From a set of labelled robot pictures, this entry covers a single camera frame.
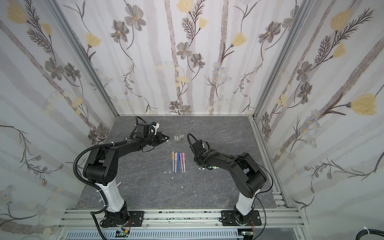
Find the dark blue pen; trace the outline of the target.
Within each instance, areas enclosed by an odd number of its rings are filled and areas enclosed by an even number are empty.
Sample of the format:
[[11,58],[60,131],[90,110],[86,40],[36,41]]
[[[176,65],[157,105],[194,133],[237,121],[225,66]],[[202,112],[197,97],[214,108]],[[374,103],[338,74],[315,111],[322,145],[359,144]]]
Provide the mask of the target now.
[[181,161],[181,155],[180,153],[177,153],[177,168],[176,168],[177,173],[180,172],[180,161]]

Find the purple capped pink pen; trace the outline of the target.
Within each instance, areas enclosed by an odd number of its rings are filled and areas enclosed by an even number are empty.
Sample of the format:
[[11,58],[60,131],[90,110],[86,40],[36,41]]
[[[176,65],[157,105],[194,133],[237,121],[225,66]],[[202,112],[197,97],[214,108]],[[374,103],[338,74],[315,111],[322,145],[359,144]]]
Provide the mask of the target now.
[[179,153],[179,170],[180,173],[184,172],[184,158],[183,158],[183,153]]

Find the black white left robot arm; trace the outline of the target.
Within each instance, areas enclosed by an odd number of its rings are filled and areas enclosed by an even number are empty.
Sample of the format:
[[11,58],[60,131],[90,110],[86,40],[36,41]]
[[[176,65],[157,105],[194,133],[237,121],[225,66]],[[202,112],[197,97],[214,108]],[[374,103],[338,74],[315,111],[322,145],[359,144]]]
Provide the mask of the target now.
[[153,148],[169,141],[170,137],[158,131],[160,124],[138,123],[130,136],[118,143],[95,146],[90,150],[83,169],[88,185],[97,189],[104,202],[102,228],[122,227],[131,220],[127,203],[121,196],[116,182],[119,158],[127,154]]

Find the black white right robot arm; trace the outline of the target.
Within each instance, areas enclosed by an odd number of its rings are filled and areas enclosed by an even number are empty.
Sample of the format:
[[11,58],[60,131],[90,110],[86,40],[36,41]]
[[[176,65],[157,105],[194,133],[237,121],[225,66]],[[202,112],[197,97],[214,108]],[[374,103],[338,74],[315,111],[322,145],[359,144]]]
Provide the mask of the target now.
[[199,140],[190,144],[194,154],[194,162],[201,168],[212,170],[215,167],[230,173],[239,197],[234,206],[233,217],[229,222],[245,226],[254,218],[254,203],[268,177],[248,153],[241,155],[226,155],[209,147]]

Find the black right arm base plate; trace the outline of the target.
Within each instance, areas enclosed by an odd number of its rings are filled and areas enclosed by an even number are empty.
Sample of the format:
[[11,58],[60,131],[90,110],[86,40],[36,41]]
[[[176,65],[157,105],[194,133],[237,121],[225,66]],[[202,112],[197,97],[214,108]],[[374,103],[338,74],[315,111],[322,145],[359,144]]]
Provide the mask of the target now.
[[249,214],[243,216],[237,210],[221,211],[221,218],[219,221],[223,226],[261,226],[262,221],[260,213],[257,210],[251,211]]

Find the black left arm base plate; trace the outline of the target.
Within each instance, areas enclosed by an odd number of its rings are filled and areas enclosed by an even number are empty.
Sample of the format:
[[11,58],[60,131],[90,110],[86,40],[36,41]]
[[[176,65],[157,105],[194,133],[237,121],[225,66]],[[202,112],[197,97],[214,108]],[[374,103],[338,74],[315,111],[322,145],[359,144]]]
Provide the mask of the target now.
[[102,228],[141,227],[143,218],[143,211],[127,212],[123,210],[121,213],[105,212],[105,217],[101,220],[100,225]]

